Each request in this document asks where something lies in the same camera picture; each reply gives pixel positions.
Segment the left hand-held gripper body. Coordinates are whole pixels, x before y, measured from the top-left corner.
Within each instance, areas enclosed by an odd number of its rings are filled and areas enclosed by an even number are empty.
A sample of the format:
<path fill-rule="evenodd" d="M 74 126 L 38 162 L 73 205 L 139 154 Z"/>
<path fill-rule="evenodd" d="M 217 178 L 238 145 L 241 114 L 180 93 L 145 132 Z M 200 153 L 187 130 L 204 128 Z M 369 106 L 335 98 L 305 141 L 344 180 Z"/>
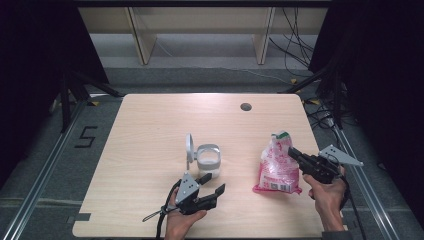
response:
<path fill-rule="evenodd" d="M 175 205 L 183 215 L 191 215 L 200 210 L 210 210 L 217 205 L 218 197 L 213 194 L 198 197 L 202 185 L 196 182 L 188 172 L 185 172 L 175 198 Z"/>

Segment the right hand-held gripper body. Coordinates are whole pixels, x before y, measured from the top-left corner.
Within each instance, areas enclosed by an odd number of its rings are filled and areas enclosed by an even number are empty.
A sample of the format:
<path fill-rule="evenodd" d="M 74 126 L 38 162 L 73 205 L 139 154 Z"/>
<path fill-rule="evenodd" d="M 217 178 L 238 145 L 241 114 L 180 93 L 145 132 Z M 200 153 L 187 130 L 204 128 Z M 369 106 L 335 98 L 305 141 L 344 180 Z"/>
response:
<path fill-rule="evenodd" d="M 311 175 L 315 180 L 323 184 L 330 184 L 335 178 L 342 175 L 340 167 L 343 164 L 360 166 L 363 162 L 348 155 L 333 145 L 318 152 L 318 155 L 298 155 L 298 164 L 304 174 Z"/>

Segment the clear jar with hinged lid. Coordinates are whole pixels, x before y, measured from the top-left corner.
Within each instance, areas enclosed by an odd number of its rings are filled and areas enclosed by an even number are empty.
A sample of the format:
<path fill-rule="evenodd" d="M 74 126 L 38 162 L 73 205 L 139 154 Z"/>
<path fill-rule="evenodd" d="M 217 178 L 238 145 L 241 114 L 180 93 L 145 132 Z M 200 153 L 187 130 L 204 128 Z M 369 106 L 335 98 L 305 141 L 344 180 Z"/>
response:
<path fill-rule="evenodd" d="M 202 144 L 195 147 L 191 134 L 186 135 L 186 169 L 190 169 L 190 164 L 197 162 L 198 172 L 200 176 L 208 173 L 213 178 L 220 175 L 221 166 L 221 150 L 216 144 Z"/>

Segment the pink and white plastic bag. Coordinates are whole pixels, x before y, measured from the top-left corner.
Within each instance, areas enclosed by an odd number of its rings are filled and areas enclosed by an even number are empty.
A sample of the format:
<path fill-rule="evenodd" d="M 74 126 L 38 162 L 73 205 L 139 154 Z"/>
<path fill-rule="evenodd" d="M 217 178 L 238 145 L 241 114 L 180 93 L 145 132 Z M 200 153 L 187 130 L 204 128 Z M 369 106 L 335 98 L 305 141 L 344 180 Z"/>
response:
<path fill-rule="evenodd" d="M 288 155 L 292 139 L 288 132 L 272 133 L 270 141 L 261 153 L 256 193 L 279 191 L 300 194 L 299 165 Z"/>

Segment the person's left hand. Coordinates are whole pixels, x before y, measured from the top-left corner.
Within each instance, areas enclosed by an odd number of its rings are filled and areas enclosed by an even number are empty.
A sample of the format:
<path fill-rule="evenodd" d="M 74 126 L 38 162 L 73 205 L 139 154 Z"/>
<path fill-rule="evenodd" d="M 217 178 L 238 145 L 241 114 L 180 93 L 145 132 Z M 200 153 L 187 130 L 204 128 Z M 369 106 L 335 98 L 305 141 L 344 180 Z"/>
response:
<path fill-rule="evenodd" d="M 206 210 L 200 210 L 191 215 L 183 215 L 175 210 L 167 215 L 166 234 L 184 235 L 189 232 L 190 228 L 207 215 Z"/>

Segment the person's right hand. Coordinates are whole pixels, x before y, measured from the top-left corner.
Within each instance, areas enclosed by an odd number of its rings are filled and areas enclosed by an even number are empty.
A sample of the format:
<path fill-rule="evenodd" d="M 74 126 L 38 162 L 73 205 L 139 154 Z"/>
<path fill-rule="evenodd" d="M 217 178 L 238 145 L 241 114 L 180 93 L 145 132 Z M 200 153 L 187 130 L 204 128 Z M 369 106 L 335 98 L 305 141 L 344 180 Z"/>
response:
<path fill-rule="evenodd" d="M 323 221 L 341 220 L 340 207 L 344 199 L 346 184 L 336 178 L 330 184 L 323 184 L 309 174 L 303 180 L 310 185 L 308 195 L 315 201 L 315 208 Z"/>

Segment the black metal stand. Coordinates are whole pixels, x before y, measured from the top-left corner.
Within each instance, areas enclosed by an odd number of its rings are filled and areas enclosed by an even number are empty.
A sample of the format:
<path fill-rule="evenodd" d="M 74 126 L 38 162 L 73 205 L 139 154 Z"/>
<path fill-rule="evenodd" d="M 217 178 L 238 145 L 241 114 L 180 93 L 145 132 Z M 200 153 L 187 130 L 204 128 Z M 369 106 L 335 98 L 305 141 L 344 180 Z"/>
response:
<path fill-rule="evenodd" d="M 321 83 L 317 87 L 317 94 L 320 97 L 333 97 L 332 116 L 337 127 L 342 128 L 341 121 L 341 75 L 337 66 L 327 64 L 321 70 L 314 73 L 312 76 L 307 77 L 301 83 L 282 91 L 282 94 L 294 94 L 306 86 L 312 84 L 314 81 L 320 80 Z"/>
<path fill-rule="evenodd" d="M 89 76 L 77 72 L 67 71 L 64 73 L 60 81 L 60 99 L 62 106 L 62 132 L 65 132 L 71 124 L 71 108 L 69 93 L 76 98 L 77 101 L 86 101 L 89 99 L 89 93 L 85 88 L 85 85 L 91 85 L 95 88 L 105 92 L 113 97 L 124 97 L 123 93 L 120 93 L 104 83 L 98 82 Z"/>

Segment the black curtain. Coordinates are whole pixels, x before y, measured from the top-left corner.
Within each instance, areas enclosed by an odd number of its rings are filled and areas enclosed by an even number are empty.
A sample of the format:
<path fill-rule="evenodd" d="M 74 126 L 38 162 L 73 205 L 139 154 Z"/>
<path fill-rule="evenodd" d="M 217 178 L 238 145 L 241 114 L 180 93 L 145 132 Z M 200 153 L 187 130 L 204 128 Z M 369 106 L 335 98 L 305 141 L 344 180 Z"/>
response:
<path fill-rule="evenodd" d="M 332 0 L 310 70 L 326 66 L 424 228 L 424 0 Z"/>
<path fill-rule="evenodd" d="M 0 189 L 68 71 L 108 81 L 74 0 L 0 0 Z"/>

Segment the metal floor rail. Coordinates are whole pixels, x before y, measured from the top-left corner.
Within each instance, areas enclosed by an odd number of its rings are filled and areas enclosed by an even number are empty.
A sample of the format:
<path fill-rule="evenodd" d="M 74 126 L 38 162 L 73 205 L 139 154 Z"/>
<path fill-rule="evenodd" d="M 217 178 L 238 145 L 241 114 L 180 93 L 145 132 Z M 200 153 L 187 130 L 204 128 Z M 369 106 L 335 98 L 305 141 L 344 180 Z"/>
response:
<path fill-rule="evenodd" d="M 47 115 L 24 159 L 0 189 L 0 240 L 84 240 L 73 235 L 106 139 L 121 105 L 98 95 Z"/>
<path fill-rule="evenodd" d="M 337 125 L 334 127 L 334 131 L 338 140 L 340 141 L 340 148 L 349 156 L 356 158 L 356 154 L 348 141 L 344 130 L 340 130 Z M 344 164 L 348 172 L 352 176 L 361 192 L 361 196 L 363 197 L 365 203 L 367 204 L 368 211 L 372 214 L 374 222 L 378 226 L 380 233 L 384 240 L 400 240 L 399 235 L 394 227 L 393 221 L 390 219 L 388 212 L 383 206 L 382 201 L 377 196 L 375 189 L 371 185 L 370 180 L 366 176 L 366 173 L 363 169 L 365 166 L 357 166 L 357 165 L 348 165 Z"/>

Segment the light wooden furniture frame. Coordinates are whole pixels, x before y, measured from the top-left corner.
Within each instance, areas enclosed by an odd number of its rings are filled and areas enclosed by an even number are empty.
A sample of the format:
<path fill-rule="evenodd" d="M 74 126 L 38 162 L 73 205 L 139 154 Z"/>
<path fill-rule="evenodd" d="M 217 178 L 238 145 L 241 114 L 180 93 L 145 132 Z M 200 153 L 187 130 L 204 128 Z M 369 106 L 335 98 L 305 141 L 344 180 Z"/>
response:
<path fill-rule="evenodd" d="M 87 30 L 130 34 L 139 63 L 149 63 L 159 34 L 249 34 L 257 63 L 265 63 L 269 36 L 296 27 L 302 35 L 320 32 L 327 10 L 301 7 L 81 7 Z"/>

